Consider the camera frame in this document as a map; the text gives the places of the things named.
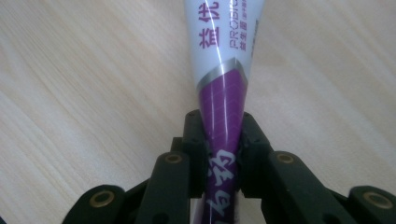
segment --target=wood grain surface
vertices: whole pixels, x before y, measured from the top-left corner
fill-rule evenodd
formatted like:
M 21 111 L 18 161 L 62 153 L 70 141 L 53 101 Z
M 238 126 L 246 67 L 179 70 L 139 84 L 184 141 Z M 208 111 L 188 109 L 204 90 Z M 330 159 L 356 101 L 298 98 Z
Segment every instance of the wood grain surface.
M 0 216 L 130 189 L 197 108 L 181 0 L 0 1 Z M 268 0 L 246 111 L 344 195 L 396 194 L 396 1 Z M 241 199 L 241 223 L 264 223 Z

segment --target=black plastic bracket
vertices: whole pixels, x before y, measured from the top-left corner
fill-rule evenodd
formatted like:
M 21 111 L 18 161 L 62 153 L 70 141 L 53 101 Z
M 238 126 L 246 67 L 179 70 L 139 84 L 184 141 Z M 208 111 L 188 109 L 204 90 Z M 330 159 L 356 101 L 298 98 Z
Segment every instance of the black plastic bracket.
M 116 186 L 87 191 L 67 214 L 69 224 L 187 224 L 190 198 L 205 191 L 208 149 L 201 116 L 191 111 L 183 137 L 162 154 L 151 178 L 124 192 Z M 274 151 L 255 119 L 245 113 L 238 155 L 240 189 L 262 199 L 267 224 L 396 223 L 396 197 L 356 187 L 348 198 L 326 189 L 297 156 Z

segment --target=toothpaste tube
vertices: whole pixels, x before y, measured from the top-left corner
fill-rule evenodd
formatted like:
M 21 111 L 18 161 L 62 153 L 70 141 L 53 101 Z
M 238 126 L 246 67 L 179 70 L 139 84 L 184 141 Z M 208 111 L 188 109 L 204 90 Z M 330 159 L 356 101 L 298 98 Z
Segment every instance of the toothpaste tube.
M 191 65 L 211 150 L 195 223 L 235 223 L 236 154 L 264 0 L 185 0 Z

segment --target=light wooden surface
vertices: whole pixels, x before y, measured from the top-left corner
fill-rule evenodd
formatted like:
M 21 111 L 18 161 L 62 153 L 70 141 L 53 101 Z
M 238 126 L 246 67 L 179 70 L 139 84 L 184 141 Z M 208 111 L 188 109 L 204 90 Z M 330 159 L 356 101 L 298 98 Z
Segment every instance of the light wooden surface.
M 129 189 L 197 108 L 183 1 L 0 1 L 0 216 Z M 266 2 L 246 111 L 326 187 L 396 194 L 396 2 Z M 242 200 L 241 223 L 263 223 Z

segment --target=purple label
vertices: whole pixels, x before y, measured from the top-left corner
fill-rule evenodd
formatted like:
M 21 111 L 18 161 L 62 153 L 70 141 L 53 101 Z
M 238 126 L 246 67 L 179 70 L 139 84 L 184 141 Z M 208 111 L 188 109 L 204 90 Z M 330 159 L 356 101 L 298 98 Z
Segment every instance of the purple label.
M 206 138 L 212 151 L 202 223 L 233 223 L 236 153 L 247 85 L 237 69 L 217 77 L 199 92 Z

